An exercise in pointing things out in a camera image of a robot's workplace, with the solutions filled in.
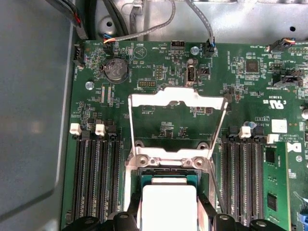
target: motherboard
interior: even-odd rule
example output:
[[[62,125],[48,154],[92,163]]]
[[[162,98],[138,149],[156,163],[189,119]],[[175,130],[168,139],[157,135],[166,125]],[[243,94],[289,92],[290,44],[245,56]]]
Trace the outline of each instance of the motherboard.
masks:
[[[209,51],[205,43],[185,41],[76,45],[61,227],[82,216],[103,222],[125,209],[130,119],[133,140],[145,147],[176,152],[210,144],[221,114],[212,107],[140,105],[130,118],[131,94],[179,87],[228,102],[212,156],[222,201],[209,186],[208,172],[193,171],[198,190],[217,211],[223,204],[224,213],[246,226],[263,218],[285,230],[303,230],[307,60],[308,47],[302,46],[269,52],[264,45],[243,44],[216,44]],[[139,176],[132,174],[131,192],[140,189]]]

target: red wire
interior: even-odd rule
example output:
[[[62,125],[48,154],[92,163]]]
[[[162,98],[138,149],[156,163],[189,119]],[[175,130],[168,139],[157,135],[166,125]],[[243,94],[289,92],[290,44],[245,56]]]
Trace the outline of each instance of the red wire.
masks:
[[[77,14],[75,14],[75,18],[76,18],[77,22],[80,24],[80,23],[81,23],[81,20],[80,20],[80,18],[78,17]]]

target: capacitor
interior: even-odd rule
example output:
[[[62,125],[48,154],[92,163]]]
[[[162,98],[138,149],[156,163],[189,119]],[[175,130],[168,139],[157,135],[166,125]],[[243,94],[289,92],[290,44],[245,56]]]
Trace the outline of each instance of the capacitor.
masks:
[[[304,109],[303,112],[302,112],[302,117],[303,119],[308,119],[308,109]]]
[[[250,127],[251,129],[254,129],[257,126],[257,124],[253,121],[245,121],[244,126],[247,126],[247,127]]]

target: blue wire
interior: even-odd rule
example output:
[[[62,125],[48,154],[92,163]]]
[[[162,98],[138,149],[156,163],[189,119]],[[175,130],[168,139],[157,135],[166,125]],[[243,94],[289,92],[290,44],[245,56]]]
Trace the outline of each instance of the blue wire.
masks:
[[[104,34],[104,37],[111,39],[112,37],[108,34]]]

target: white slot latch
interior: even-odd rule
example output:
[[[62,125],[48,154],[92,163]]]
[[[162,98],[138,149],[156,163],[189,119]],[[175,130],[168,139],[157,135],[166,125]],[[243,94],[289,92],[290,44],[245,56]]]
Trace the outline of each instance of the white slot latch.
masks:
[[[97,136],[104,136],[106,134],[105,125],[104,124],[97,124],[95,127],[95,134]]]
[[[279,141],[279,134],[269,134],[266,137],[266,143],[267,144],[272,144],[274,142],[278,142]]]
[[[241,139],[251,137],[251,128],[249,126],[242,126],[240,129],[239,136]]]
[[[69,133],[73,135],[80,136],[81,135],[81,128],[79,123],[71,123],[71,127],[69,129]]]

